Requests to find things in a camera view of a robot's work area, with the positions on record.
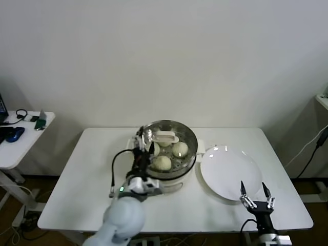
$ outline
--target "white plate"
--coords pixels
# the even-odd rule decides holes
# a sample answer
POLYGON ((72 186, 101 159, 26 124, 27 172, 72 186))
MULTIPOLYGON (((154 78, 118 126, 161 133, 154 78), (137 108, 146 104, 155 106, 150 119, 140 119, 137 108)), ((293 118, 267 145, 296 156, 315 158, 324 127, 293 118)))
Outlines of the white plate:
POLYGON ((262 183, 262 173, 255 161, 244 151, 229 146, 208 150, 202 158, 200 170, 215 193, 233 201, 239 200, 241 181, 250 197, 258 192, 262 183))

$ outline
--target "black cable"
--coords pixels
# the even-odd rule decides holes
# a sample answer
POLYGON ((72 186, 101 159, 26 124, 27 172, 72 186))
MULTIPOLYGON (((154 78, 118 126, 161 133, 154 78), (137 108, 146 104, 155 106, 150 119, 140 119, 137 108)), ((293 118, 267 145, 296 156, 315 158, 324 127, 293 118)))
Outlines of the black cable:
POLYGON ((133 152, 133 150, 131 149, 126 149, 126 150, 122 150, 120 152, 118 152, 114 158, 113 158, 113 161, 112 161, 112 183, 111 183, 111 187, 115 187, 115 178, 114 178, 114 163, 115 163, 115 159, 117 158, 117 156, 119 156, 120 154, 124 153, 124 152, 128 152, 128 151, 131 151, 133 152))
POLYGON ((255 219, 248 219, 248 220, 246 220, 246 221, 244 222, 244 224, 242 224, 241 229, 240 229, 240 232, 239 232, 239 245, 240 245, 240 246, 243 245, 243 243, 242 243, 242 230, 244 229, 244 227, 246 226, 246 224, 247 224, 248 222, 250 222, 250 221, 257 223, 255 219))
POLYGON ((18 121, 16 122, 3 122, 0 124, 0 126, 8 126, 8 125, 14 125, 14 124, 17 124, 18 122, 21 122, 22 120, 25 119, 25 117, 28 115, 27 111, 25 109, 17 109, 16 110, 16 117, 17 119, 19 119, 18 121), (22 114, 19 114, 18 112, 19 111, 23 111, 25 112, 25 115, 22 115, 22 114))
POLYGON ((310 162, 312 161, 316 151, 319 149, 319 146, 317 145, 316 148, 314 149, 312 155, 311 155, 311 158, 309 159, 309 161, 307 162, 307 164, 305 165, 305 167, 303 168, 302 172, 296 177, 296 178, 299 178, 303 173, 304 171, 306 170, 306 168, 308 167, 308 165, 310 164, 310 162))
POLYGON ((23 232, 32 232, 37 228, 37 221, 40 218, 40 214, 37 212, 28 212, 24 216, 24 223, 20 225, 20 228, 23 232))
POLYGON ((46 231, 44 233, 42 233, 41 235, 37 236, 37 237, 33 237, 33 238, 28 238, 24 235, 24 231, 22 231, 22 238, 26 241, 35 241, 38 240, 40 238, 42 238, 43 236, 45 236, 47 233, 49 233, 49 231, 46 231))
POLYGON ((309 159, 309 161, 307 162, 307 164, 305 165, 305 167, 303 168, 302 172, 296 177, 299 178, 303 173, 304 171, 306 170, 306 168, 308 167, 308 165, 310 164, 310 162, 312 161, 315 153, 317 152, 317 150, 324 144, 324 142, 327 140, 328 138, 328 127, 326 127, 323 132, 321 133, 318 141, 317 141, 317 145, 316 145, 316 148, 314 149, 313 153, 312 153, 312 156, 311 158, 309 159))

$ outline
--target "robotic hand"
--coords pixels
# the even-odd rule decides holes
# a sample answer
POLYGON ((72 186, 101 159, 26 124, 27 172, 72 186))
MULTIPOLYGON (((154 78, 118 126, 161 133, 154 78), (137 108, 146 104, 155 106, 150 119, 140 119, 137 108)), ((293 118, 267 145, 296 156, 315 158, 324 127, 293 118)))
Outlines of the robotic hand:
POLYGON ((259 234, 259 245, 292 245, 289 236, 279 236, 278 231, 274 229, 270 215, 274 210, 275 198, 271 196, 270 190, 262 182, 266 201, 252 201, 246 194, 246 189, 241 182, 240 200, 248 212, 255 215, 257 230, 259 234))
POLYGON ((154 154, 154 144, 145 149, 143 127, 134 137, 134 162, 127 173, 126 182, 115 193, 111 205, 106 209, 103 225, 88 238, 83 246, 126 246, 131 237, 137 235, 145 224, 142 202, 149 196, 162 194, 159 180, 147 176, 147 166, 154 154))

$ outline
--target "white wall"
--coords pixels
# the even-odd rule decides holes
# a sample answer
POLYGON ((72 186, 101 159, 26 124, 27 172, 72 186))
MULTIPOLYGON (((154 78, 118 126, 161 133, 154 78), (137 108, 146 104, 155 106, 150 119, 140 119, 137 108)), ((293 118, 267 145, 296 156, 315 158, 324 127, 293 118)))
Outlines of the white wall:
POLYGON ((168 118, 261 127, 290 158, 318 130, 311 98, 328 82, 327 8, 300 0, 1 1, 1 92, 12 109, 57 115, 20 169, 59 174, 86 127, 168 118), (295 124, 304 132, 286 146, 295 124))

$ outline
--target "stainless steel pot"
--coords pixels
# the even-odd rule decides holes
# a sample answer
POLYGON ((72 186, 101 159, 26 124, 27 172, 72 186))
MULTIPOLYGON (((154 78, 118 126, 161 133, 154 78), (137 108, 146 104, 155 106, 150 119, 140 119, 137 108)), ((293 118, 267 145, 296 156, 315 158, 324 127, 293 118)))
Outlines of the stainless steel pot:
POLYGON ((177 158, 172 153, 172 145, 160 148, 159 156, 165 155, 171 159, 172 168, 168 171, 160 171, 153 168, 151 165, 148 167, 147 173, 160 180, 173 180, 184 176, 188 173, 195 161, 198 148, 197 138, 194 132, 184 124, 172 120, 159 120, 147 126, 144 126, 144 137, 146 144, 152 141, 152 137, 157 131, 172 131, 180 139, 188 145, 188 153, 184 158, 177 158))

